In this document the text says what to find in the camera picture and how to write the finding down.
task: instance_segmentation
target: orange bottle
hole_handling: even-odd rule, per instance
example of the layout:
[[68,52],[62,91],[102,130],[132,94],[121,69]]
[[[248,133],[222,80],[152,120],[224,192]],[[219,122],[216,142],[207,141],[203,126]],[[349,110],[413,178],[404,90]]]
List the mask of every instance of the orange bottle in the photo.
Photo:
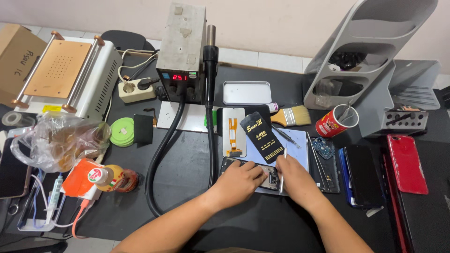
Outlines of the orange bottle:
[[129,192],[136,188],[139,182],[138,174],[117,165],[106,165],[94,168],[87,178],[101,191]]

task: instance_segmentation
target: orange cable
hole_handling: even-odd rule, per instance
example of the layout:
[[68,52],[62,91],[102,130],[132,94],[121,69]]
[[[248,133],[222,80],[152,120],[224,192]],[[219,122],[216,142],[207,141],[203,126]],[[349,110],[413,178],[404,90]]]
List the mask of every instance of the orange cable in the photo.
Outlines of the orange cable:
[[73,221],[73,225],[72,225],[72,235],[73,237],[77,238],[77,239],[86,239],[89,237],[77,237],[75,235],[75,226],[77,225],[77,221],[80,218],[80,215],[83,213],[83,210],[86,209],[86,207],[89,205],[90,200],[89,199],[84,199],[83,202],[81,203],[81,208],[80,211],[78,212],[78,214],[75,217],[75,220]]

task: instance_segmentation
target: wooden brush handle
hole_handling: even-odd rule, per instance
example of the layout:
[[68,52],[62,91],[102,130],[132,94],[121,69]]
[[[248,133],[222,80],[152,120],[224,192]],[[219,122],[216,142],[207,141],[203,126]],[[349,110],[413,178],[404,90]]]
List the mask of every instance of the wooden brush handle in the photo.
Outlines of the wooden brush handle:
[[286,122],[286,118],[284,117],[283,109],[280,109],[274,116],[271,116],[270,121],[272,123],[278,123],[284,127],[287,127],[288,125],[288,123]]

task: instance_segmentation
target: phone back cover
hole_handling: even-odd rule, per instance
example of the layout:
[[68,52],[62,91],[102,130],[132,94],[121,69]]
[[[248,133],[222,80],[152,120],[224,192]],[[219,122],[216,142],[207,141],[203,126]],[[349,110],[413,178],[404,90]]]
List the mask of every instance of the phone back cover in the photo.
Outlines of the phone back cover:
[[420,165],[413,137],[388,135],[387,143],[398,189],[402,192],[428,194],[428,187]]

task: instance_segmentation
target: hand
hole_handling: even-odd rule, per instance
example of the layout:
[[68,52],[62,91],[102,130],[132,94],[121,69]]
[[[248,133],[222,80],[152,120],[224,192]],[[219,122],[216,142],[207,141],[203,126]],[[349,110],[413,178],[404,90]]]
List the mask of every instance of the hand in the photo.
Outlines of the hand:
[[288,155],[285,159],[283,155],[279,155],[275,168],[277,168],[280,178],[283,174],[283,188],[297,204],[307,211],[311,212],[316,203],[325,198],[311,175],[292,156]]
[[240,161],[232,163],[205,192],[207,202],[215,212],[249,199],[268,176],[260,166],[254,167],[252,161],[240,165]]

